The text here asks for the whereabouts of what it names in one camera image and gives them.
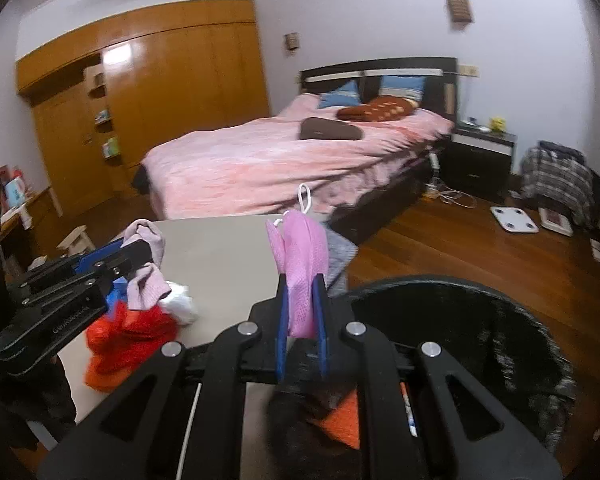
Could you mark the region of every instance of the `wardrobe door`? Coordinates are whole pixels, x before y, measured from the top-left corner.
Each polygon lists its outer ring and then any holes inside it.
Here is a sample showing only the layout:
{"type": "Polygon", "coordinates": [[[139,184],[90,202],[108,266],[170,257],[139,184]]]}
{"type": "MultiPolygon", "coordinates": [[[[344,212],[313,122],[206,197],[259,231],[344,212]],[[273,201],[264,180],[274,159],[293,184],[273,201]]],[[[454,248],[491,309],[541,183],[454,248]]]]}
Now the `wardrobe door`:
{"type": "Polygon", "coordinates": [[[168,82],[164,77],[162,34],[149,34],[132,41],[136,92],[140,113],[144,119],[144,145],[148,152],[173,139],[173,121],[169,115],[168,82]]]}
{"type": "Polygon", "coordinates": [[[134,48],[134,44],[138,40],[125,41],[102,52],[109,110],[122,158],[128,168],[140,163],[152,142],[146,132],[136,84],[134,51],[139,56],[141,45],[136,44],[134,48]]]}
{"type": "Polygon", "coordinates": [[[255,23],[239,23],[235,25],[235,30],[240,43],[248,120],[269,117],[269,100],[260,58],[258,30],[255,23]]]}
{"type": "Polygon", "coordinates": [[[215,130],[228,124],[217,70],[211,27],[187,30],[190,113],[199,130],[215,130]]]}
{"type": "Polygon", "coordinates": [[[192,108],[192,81],[187,51],[187,30],[169,30],[159,36],[160,101],[162,142],[199,129],[192,108]]]}
{"type": "Polygon", "coordinates": [[[237,26],[213,25],[211,38],[227,124],[242,124],[251,114],[237,26]]]}
{"type": "Polygon", "coordinates": [[[38,142],[51,185],[69,216],[113,197],[93,118],[81,84],[41,102],[34,110],[38,142]]]}

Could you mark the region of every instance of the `nightstand drawer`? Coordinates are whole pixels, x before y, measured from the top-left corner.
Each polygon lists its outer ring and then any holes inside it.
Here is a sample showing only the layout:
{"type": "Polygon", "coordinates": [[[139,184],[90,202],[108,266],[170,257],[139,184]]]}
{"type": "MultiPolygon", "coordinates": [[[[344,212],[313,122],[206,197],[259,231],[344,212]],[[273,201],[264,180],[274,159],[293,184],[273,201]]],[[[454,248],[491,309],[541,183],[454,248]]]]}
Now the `nightstand drawer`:
{"type": "Polygon", "coordinates": [[[502,201],[509,179],[510,155],[450,142],[443,161],[441,176],[449,187],[494,202],[502,201]]]}
{"type": "Polygon", "coordinates": [[[451,135],[451,141],[456,144],[472,146],[474,148],[487,150],[489,152],[494,153],[501,153],[507,156],[511,156],[513,154],[513,148],[511,146],[507,146],[506,144],[501,144],[499,142],[494,142],[492,140],[475,139],[474,137],[468,135],[453,134],[451,135]]]}

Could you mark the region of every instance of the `black bin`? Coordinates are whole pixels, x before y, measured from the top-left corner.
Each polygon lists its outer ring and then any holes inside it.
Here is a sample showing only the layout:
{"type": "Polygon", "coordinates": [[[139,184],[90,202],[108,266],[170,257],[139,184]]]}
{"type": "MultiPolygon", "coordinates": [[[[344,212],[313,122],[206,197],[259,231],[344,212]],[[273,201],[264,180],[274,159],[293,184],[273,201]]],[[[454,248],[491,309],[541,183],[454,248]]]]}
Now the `black bin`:
{"type": "Polygon", "coordinates": [[[442,345],[555,452],[574,402],[573,368],[522,305],[448,276],[391,278],[345,297],[357,320],[394,342],[442,345]]]}

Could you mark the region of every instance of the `wooden wardrobe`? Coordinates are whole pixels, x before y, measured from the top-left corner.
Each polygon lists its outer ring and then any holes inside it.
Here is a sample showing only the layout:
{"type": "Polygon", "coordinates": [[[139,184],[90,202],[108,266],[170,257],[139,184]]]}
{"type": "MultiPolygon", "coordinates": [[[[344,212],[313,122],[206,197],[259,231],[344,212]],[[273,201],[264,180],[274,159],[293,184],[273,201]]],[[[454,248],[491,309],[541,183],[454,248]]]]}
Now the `wooden wardrobe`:
{"type": "Polygon", "coordinates": [[[69,215],[131,193],[129,182],[152,147],[269,115],[252,0],[177,2],[90,23],[19,60],[17,76],[69,215]],[[121,150],[107,160],[85,80],[100,70],[107,135],[121,150]]]}

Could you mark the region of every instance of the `wooden desk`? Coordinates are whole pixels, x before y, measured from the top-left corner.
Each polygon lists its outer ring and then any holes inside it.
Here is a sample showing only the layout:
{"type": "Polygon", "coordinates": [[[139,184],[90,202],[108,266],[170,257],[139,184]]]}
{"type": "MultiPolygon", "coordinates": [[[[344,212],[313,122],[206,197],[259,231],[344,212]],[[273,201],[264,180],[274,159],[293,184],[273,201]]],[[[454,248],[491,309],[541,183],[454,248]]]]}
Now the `wooden desk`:
{"type": "Polygon", "coordinates": [[[0,244],[5,258],[13,255],[20,267],[26,270],[37,256],[59,256],[56,245],[64,237],[64,222],[58,216],[49,188],[26,201],[33,225],[25,230],[20,215],[9,218],[0,227],[0,244]]]}

